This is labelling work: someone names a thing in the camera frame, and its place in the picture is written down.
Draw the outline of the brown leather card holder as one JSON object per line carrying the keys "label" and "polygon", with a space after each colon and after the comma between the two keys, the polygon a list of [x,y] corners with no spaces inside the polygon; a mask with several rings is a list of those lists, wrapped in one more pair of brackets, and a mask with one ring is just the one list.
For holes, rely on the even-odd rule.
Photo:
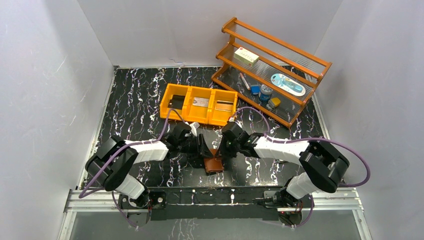
{"label": "brown leather card holder", "polygon": [[206,175],[214,175],[217,173],[222,173],[224,171],[224,166],[222,163],[222,157],[218,156],[215,157],[215,154],[217,153],[217,149],[210,148],[210,152],[212,153],[212,157],[210,158],[204,158],[204,169]]}

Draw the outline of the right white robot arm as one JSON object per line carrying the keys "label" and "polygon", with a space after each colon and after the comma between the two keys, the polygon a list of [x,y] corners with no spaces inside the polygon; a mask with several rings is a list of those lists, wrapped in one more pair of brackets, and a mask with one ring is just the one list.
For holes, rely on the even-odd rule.
{"label": "right white robot arm", "polygon": [[228,122],[221,133],[218,157],[234,158],[240,153],[245,157],[282,160],[303,168],[304,172],[290,178],[280,191],[265,193],[266,204],[293,206],[317,190],[334,193],[350,165],[324,138],[290,143],[260,132],[248,134],[235,122]]}

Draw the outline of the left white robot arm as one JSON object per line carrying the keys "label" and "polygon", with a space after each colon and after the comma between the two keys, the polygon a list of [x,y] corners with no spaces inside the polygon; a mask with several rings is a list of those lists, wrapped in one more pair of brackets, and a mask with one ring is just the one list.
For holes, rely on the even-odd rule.
{"label": "left white robot arm", "polygon": [[105,191],[118,192],[143,207],[149,200],[149,190],[130,175],[131,168],[142,162],[163,161],[174,153],[195,161],[214,157],[195,124],[179,122],[158,139],[131,141],[112,136],[86,162],[85,170]]}

